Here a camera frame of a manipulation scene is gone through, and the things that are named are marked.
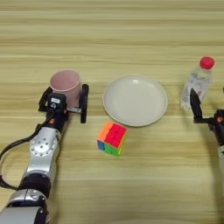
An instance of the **bottle label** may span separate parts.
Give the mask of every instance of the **bottle label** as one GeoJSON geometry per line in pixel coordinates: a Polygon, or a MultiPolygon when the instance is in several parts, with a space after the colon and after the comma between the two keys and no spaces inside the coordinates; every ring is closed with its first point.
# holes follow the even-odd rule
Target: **bottle label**
{"type": "Polygon", "coordinates": [[[189,100],[190,100],[190,93],[191,89],[193,88],[194,91],[198,94],[200,101],[202,102],[205,93],[207,91],[209,85],[209,80],[206,79],[197,79],[197,76],[194,75],[190,76],[189,81],[187,83],[187,91],[189,93],[189,100]]]}

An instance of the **green square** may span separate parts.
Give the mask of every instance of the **green square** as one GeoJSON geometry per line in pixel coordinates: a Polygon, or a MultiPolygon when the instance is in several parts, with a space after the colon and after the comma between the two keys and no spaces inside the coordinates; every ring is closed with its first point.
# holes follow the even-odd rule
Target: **green square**
{"type": "Polygon", "coordinates": [[[108,143],[105,143],[105,152],[107,152],[108,154],[112,154],[116,157],[120,156],[118,149],[116,147],[111,146],[108,143]]]}

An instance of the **rubik's cube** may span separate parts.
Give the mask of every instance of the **rubik's cube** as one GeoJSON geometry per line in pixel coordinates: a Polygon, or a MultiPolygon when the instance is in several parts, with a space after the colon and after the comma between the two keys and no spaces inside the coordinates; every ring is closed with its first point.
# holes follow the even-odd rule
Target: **rubik's cube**
{"type": "Polygon", "coordinates": [[[97,139],[99,150],[119,157],[125,144],[126,132],[123,126],[106,122],[97,139]]]}

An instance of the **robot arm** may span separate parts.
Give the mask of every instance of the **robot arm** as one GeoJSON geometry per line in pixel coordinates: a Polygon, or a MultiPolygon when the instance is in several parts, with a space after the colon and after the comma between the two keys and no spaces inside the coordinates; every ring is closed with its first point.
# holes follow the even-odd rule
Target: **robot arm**
{"type": "Polygon", "coordinates": [[[200,99],[196,92],[192,89],[190,94],[190,102],[192,112],[194,114],[195,123],[207,123],[209,129],[215,134],[216,140],[219,144],[218,155],[220,163],[220,173],[223,178],[223,192],[224,192],[224,110],[218,109],[213,117],[204,118],[200,108],[200,99]]]}
{"type": "Polygon", "coordinates": [[[46,202],[55,177],[60,133],[68,119],[63,94],[49,94],[46,119],[49,117],[49,122],[30,142],[30,163],[17,191],[0,213],[2,224],[43,224],[49,221],[46,202]]]}

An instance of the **black cable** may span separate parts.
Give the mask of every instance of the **black cable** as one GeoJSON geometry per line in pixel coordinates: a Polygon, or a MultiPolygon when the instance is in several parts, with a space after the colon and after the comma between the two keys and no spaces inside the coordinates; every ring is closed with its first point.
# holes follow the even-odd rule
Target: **black cable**
{"type": "MultiPolygon", "coordinates": [[[[9,145],[7,145],[0,153],[0,163],[1,163],[1,160],[4,156],[4,154],[9,151],[10,149],[20,145],[20,144],[24,144],[24,143],[27,143],[27,142],[30,142],[40,131],[40,129],[46,125],[53,117],[54,117],[54,113],[49,116],[41,125],[39,125],[39,127],[28,137],[25,137],[25,138],[22,138],[22,139],[19,139],[13,143],[10,143],[9,145]]],[[[8,184],[7,182],[4,181],[3,179],[3,174],[1,173],[1,165],[0,165],[0,186],[3,187],[3,188],[8,188],[8,189],[12,189],[12,190],[17,190],[18,188],[13,186],[13,185],[10,185],[8,184]]]]}

